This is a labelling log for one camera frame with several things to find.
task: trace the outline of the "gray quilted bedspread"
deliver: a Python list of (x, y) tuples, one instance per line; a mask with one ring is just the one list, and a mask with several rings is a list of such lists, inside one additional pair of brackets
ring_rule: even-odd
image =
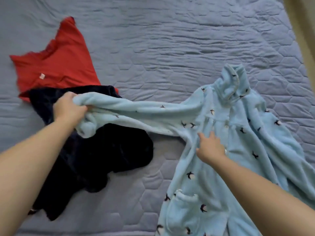
[[(9, 54), (44, 49), (72, 15), (101, 83), (130, 100), (179, 103), (225, 63), (243, 63), (251, 87), (315, 163), (315, 99), (281, 0), (0, 0), (0, 11), (1, 151), (43, 126), (17, 97)], [(43, 212), (29, 217), (17, 235), (154, 235), (184, 143), (152, 139), (147, 167), (110, 174), (101, 192), (76, 194), (54, 222)]]

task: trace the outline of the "forearm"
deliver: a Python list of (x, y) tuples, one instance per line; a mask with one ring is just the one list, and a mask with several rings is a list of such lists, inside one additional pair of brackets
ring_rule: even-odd
[(315, 211), (297, 198), (225, 156), (210, 165), (263, 235), (314, 235)]
[(73, 128), (57, 120), (0, 154), (0, 235), (13, 235), (24, 220)]

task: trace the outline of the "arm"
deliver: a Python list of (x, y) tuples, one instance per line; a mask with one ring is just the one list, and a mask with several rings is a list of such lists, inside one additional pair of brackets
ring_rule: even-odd
[(55, 121), (0, 154), (0, 235), (11, 236), (31, 209), (57, 156), (86, 106), (67, 92), (53, 106)]
[(263, 235), (308, 236), (315, 232), (315, 211), (260, 175), (226, 157), (220, 139), (199, 133), (197, 156), (221, 176)]

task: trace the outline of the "blue pajamas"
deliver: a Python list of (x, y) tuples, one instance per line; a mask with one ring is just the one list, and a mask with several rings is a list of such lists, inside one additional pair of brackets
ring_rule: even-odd
[(98, 93), (73, 99), (93, 105), (77, 126), (88, 138), (106, 123), (180, 136), (186, 147), (161, 208), (156, 235), (260, 235), (221, 177), (196, 156), (197, 132), (215, 131), (226, 155), (315, 209), (315, 171), (290, 131), (266, 109), (242, 65), (226, 65), (212, 85), (198, 88), (180, 104), (132, 102)]

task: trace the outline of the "person's left hand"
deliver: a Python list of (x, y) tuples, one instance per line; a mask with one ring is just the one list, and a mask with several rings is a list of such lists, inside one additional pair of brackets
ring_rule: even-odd
[(85, 113), (88, 111), (87, 106), (78, 106), (73, 102), (73, 97), (76, 94), (66, 92), (57, 102), (53, 105), (54, 121), (66, 121), (72, 127), (76, 127), (79, 122), (84, 118)]

